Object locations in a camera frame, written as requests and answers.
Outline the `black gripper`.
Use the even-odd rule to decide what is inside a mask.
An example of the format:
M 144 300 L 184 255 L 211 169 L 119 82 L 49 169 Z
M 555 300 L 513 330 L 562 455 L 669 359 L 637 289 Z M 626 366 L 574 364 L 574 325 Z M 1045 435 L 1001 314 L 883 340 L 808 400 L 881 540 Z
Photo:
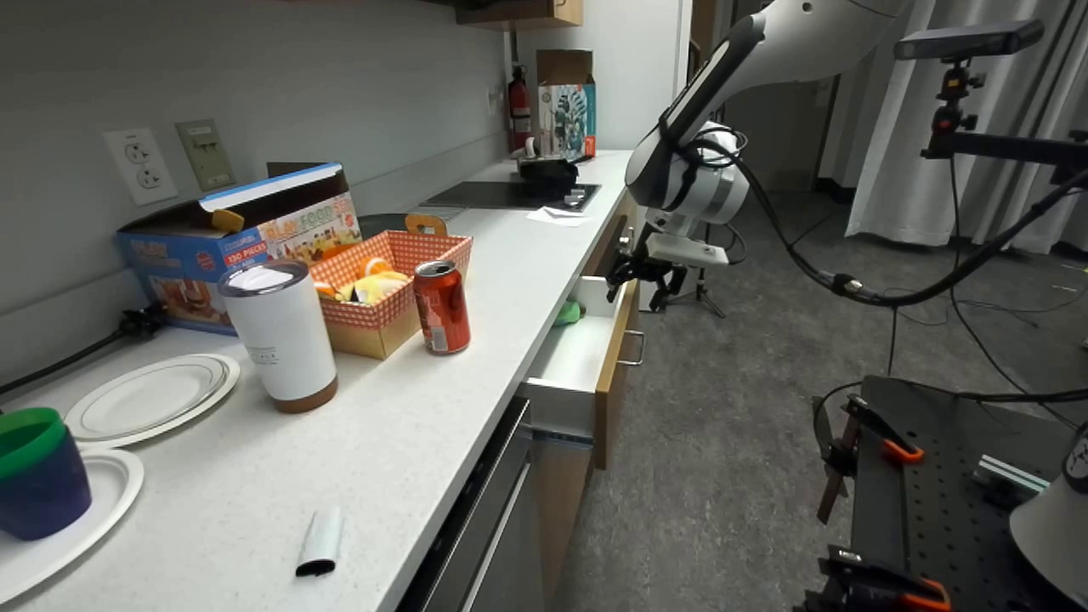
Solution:
M 723 268 L 728 251 L 703 238 L 695 238 L 686 226 L 647 226 L 637 238 L 634 255 L 620 255 L 607 273 L 610 294 L 616 300 L 620 289 L 634 279 L 655 279 L 655 294 L 651 300 L 654 314 L 664 314 L 684 289 L 686 268 Z

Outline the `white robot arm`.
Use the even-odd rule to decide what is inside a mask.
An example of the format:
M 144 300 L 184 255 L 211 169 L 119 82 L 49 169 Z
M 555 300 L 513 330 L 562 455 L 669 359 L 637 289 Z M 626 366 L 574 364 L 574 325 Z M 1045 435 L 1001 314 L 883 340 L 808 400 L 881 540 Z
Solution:
M 723 110 L 849 70 L 909 11 L 910 0 L 770 0 L 743 17 L 626 164 L 626 193 L 660 226 L 638 228 L 637 247 L 610 268 L 610 294 L 651 279 L 669 295 L 669 273 L 723 268 L 731 255 L 698 228 L 728 226 L 756 192 Z

